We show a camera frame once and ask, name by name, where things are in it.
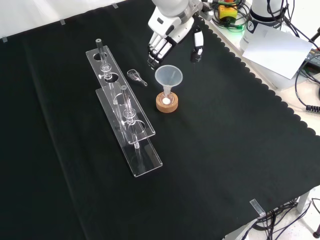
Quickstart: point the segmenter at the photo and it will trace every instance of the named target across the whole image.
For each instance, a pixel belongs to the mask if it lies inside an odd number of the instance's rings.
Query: clear acrylic stand
[[[86,56],[101,88],[96,94],[135,177],[163,164],[149,140],[156,134],[116,60],[101,39]]]

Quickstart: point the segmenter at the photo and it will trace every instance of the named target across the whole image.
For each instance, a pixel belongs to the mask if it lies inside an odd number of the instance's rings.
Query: funnel
[[[160,100],[163,104],[169,105],[174,102],[174,95],[171,93],[171,88],[179,85],[182,82],[183,74],[179,68],[172,65],[164,65],[155,71],[155,79],[163,86],[163,94]]]

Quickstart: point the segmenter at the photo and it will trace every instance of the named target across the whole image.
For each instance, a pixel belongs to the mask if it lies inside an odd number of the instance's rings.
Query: white paper
[[[290,33],[258,24],[242,56],[292,79],[312,46]]]

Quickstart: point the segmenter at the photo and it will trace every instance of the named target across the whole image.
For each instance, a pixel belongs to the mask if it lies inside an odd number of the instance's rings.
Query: black fabric
[[[0,55],[0,239],[84,240],[21,37]]]
[[[173,88],[177,111],[158,112],[161,86],[147,65],[154,5],[118,5],[31,30],[11,43],[23,49],[15,58],[27,62],[33,81],[28,87],[36,90],[52,138],[41,145],[55,146],[50,156],[59,157],[87,239],[217,240],[258,217],[250,200],[269,211],[320,185],[320,138],[200,20],[202,60],[190,62],[190,35],[166,57],[162,64],[177,66],[184,78]],[[97,38],[124,73],[136,69],[148,82],[147,88],[130,85],[156,131],[151,141],[163,167],[139,178],[132,176],[95,93],[99,84],[85,52],[96,48]],[[4,78],[16,86],[8,71]],[[5,98],[8,108],[12,98]],[[23,161],[25,154],[16,154]]]

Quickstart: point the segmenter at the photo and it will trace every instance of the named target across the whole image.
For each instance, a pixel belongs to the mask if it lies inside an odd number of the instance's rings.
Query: clear plastic scoop
[[[148,86],[148,83],[146,83],[145,81],[142,80],[140,74],[134,70],[134,69],[131,69],[129,70],[127,73],[129,78],[131,78],[133,81],[137,81],[137,82],[141,82],[143,85],[145,86]]]

